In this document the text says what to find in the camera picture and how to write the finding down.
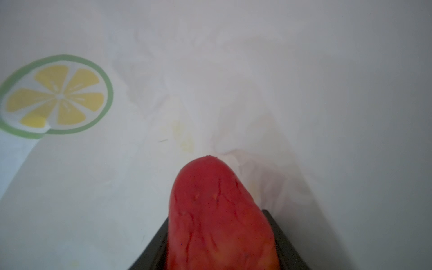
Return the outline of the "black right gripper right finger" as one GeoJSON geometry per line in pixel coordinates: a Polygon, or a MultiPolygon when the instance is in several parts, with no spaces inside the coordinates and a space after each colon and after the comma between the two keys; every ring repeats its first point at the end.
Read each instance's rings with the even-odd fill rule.
{"type": "Polygon", "coordinates": [[[277,224],[276,220],[271,216],[267,210],[262,210],[267,218],[276,243],[276,251],[279,259],[281,270],[310,270],[305,261],[301,258],[299,253],[295,250],[294,246],[285,236],[284,232],[277,224]]]}

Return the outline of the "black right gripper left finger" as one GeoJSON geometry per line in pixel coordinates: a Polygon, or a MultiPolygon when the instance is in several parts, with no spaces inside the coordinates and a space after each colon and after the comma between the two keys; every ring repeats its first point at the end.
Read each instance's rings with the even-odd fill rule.
{"type": "Polygon", "coordinates": [[[165,270],[168,243],[168,218],[129,270],[165,270]]]}

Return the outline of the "red fake apple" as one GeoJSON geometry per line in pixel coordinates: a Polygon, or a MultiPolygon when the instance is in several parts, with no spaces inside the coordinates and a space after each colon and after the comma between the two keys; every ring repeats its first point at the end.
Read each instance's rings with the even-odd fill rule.
{"type": "Polygon", "coordinates": [[[169,198],[168,270],[277,270],[272,228],[234,171],[214,156],[186,164],[169,198]]]}

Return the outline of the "white plastic bag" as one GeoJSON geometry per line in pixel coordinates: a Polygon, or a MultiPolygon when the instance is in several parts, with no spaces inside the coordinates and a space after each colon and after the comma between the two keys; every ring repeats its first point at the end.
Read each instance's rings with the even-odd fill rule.
{"type": "Polygon", "coordinates": [[[430,1],[2,1],[1,82],[98,65],[93,127],[1,132],[1,268],[126,270],[214,155],[314,270],[432,267],[430,1]]]}

